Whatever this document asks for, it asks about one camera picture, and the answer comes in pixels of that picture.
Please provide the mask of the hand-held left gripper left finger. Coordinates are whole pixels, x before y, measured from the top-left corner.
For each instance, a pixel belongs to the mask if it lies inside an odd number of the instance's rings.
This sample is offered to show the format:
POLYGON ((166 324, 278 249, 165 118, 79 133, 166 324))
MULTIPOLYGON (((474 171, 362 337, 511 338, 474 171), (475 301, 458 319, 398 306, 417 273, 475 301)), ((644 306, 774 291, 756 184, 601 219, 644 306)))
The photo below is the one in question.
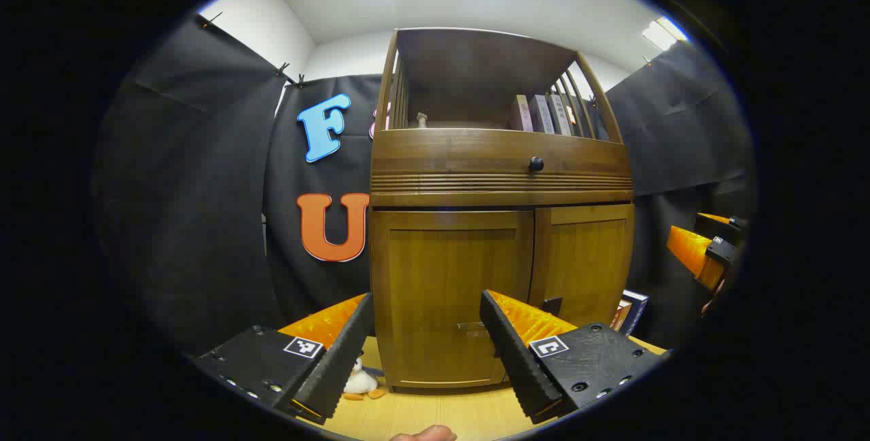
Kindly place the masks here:
POLYGON ((253 325, 193 363, 261 407, 323 425, 373 323, 372 294, 364 293, 280 330, 253 325))

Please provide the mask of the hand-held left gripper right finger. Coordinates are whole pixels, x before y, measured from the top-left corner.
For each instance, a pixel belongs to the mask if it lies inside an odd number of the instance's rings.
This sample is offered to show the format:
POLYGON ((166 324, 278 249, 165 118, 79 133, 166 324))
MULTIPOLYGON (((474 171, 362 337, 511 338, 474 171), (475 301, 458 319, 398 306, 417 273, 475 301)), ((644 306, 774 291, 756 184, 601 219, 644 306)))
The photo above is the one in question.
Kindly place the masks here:
POLYGON ((672 355, 605 323, 575 326, 490 289, 481 294, 479 315, 532 423, 593 409, 672 355))

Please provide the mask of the wooden shoe cabinet door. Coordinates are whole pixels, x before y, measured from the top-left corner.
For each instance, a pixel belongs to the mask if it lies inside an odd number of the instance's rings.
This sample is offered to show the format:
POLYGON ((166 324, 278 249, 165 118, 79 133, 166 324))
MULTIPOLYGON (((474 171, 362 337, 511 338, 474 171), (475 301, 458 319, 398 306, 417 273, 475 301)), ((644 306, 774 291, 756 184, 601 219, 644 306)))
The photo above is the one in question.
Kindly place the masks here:
POLYGON ((609 326, 627 285, 634 213, 631 203, 535 209, 528 304, 560 299, 558 318, 609 326))
POLYGON ((481 321, 490 289, 525 300, 531 211, 373 211, 370 283, 391 388, 454 389, 506 379, 481 321))

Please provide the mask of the wooden double-door shoe cabinet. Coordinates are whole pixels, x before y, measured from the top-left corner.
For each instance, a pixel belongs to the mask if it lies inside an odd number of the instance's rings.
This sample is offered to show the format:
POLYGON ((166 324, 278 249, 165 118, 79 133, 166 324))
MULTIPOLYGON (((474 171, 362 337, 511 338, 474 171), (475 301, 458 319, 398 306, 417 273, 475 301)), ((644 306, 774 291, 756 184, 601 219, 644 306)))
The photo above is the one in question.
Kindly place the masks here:
POLYGON ((373 211, 531 211, 625 205, 627 144, 577 51, 512 33, 413 27, 392 33, 370 163, 373 211), (513 98, 558 94, 572 137, 510 130, 513 98), (417 128, 417 113, 428 116, 417 128), (544 169, 528 171, 532 156, 544 169))

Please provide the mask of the penguin plush toy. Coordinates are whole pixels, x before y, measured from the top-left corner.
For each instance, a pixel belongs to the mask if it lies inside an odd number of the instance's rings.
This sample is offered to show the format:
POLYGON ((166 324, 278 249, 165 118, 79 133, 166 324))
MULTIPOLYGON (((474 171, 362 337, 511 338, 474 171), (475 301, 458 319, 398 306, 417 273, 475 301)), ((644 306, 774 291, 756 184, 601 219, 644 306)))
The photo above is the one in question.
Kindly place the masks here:
POLYGON ((379 386, 376 377, 370 375, 364 369, 362 357, 359 355, 345 383, 342 398, 354 401, 361 401, 366 398, 369 398, 369 400, 379 400, 379 398, 385 397, 386 394, 386 389, 379 386))

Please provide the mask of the blue hardcover book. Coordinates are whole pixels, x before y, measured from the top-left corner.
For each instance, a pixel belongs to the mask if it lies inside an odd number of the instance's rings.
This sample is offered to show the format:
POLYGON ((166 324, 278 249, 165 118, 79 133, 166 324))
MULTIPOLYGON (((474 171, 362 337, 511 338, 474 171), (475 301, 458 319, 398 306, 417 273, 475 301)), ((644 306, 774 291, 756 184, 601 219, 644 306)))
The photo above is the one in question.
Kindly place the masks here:
POLYGON ((621 327, 621 332, 628 336, 633 334, 640 321, 640 318, 642 317, 643 312, 646 310, 649 296, 641 294, 639 292, 634 292, 633 290, 625 289, 623 291, 622 299, 630 302, 631 304, 627 317, 625 318, 625 321, 621 327))

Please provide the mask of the ceiling light panel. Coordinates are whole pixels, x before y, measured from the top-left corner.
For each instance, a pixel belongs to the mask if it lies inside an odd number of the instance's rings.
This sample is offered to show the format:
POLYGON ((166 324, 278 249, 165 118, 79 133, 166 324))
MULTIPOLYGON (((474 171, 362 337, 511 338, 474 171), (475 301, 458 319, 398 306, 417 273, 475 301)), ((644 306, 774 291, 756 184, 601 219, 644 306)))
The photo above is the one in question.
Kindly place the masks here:
POLYGON ((661 51, 666 51, 677 43, 687 43, 689 41, 680 27, 666 16, 650 21, 648 26, 641 32, 641 35, 661 51))

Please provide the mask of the black backdrop cloth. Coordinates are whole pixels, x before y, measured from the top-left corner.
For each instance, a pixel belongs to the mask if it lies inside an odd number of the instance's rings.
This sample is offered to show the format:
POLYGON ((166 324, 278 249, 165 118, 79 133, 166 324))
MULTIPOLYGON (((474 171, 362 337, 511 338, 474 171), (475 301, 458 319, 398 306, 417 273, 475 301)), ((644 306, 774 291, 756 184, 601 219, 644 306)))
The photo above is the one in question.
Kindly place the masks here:
MULTIPOLYGON (((279 328, 369 292, 369 253, 317 260, 296 199, 326 194, 331 243, 345 194, 369 191, 379 73, 289 87, 238 39, 197 20, 122 82, 101 127, 92 191, 106 254, 183 351, 279 328)), ((752 218, 748 125, 699 49, 674 45, 606 92, 629 147, 637 220, 628 287, 650 294, 640 338, 680 347, 708 293, 666 251, 698 212, 752 218)))

